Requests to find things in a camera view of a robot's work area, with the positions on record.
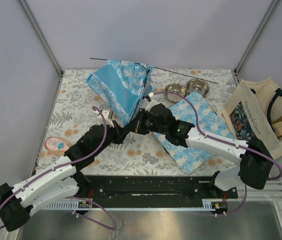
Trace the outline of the blue snowman pet tent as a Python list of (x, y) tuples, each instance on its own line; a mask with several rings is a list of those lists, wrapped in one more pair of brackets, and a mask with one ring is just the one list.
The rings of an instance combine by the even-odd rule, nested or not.
[(140, 101), (153, 91), (152, 65), (123, 60), (108, 60), (89, 74), (88, 86), (98, 94), (126, 126)]

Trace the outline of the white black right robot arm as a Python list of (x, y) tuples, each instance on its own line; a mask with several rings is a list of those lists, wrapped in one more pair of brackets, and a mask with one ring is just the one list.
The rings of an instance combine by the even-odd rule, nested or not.
[(262, 190), (273, 166), (271, 155), (260, 139), (237, 140), (201, 131), (197, 125), (176, 119), (161, 103), (140, 109), (129, 124), (137, 134), (162, 134), (172, 145), (204, 150), (235, 163), (234, 168), (213, 174), (208, 191), (214, 198), (242, 185)]

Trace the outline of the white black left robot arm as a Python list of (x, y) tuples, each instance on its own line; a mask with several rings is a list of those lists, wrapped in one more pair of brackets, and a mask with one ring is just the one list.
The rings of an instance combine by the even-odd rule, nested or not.
[(0, 186), (0, 229), (8, 232), (22, 227), (31, 216), (63, 198), (88, 195), (90, 186), (81, 172), (111, 144), (122, 144), (134, 131), (127, 125), (93, 125), (51, 166), (32, 177), (10, 186)]

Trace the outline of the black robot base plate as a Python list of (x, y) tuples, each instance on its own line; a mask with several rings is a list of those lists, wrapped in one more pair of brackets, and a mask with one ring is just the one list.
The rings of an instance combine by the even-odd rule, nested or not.
[(86, 175), (79, 180), (75, 197), (91, 200), (125, 200), (133, 196), (149, 196), (176, 200), (196, 199), (220, 204), (228, 210), (227, 201), (238, 198), (235, 187), (223, 191), (211, 184), (210, 176), (111, 176)]

